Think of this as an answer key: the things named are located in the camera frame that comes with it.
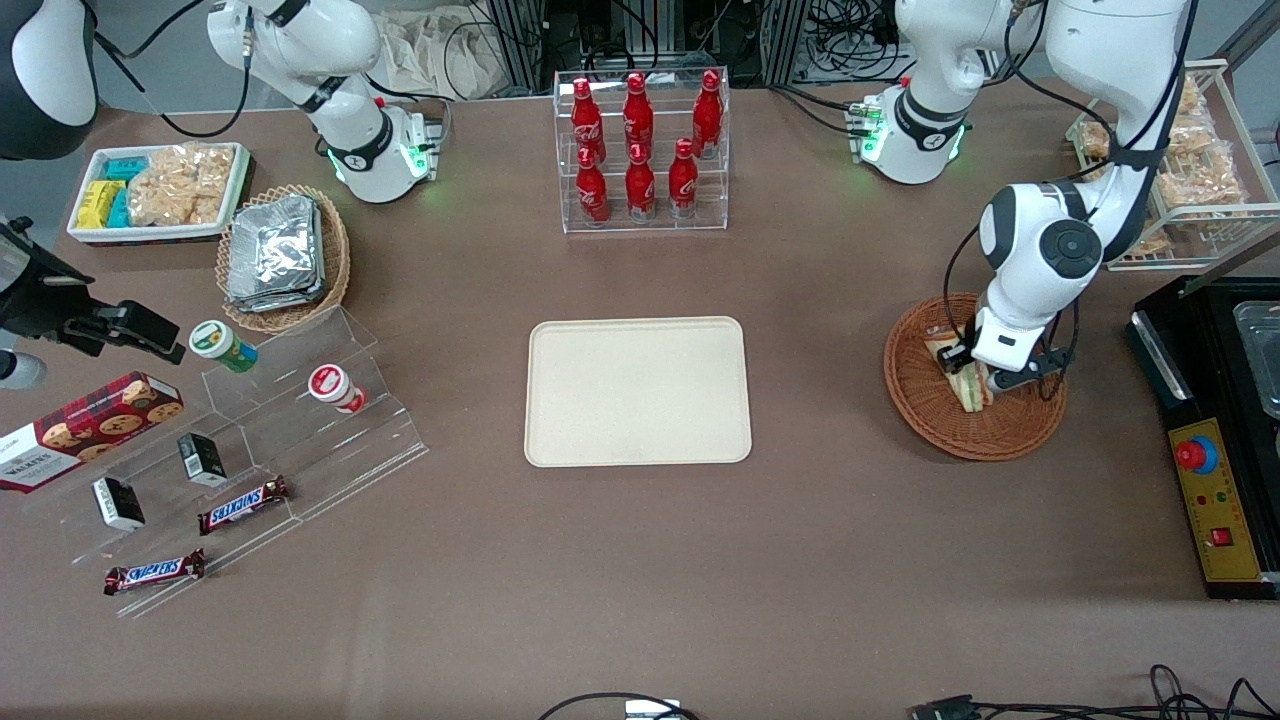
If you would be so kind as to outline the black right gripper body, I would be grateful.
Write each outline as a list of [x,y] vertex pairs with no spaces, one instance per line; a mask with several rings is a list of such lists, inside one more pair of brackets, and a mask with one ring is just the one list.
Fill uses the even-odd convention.
[[1,324],[29,340],[61,341],[61,324],[96,310],[96,281],[29,240],[28,218],[3,219]]

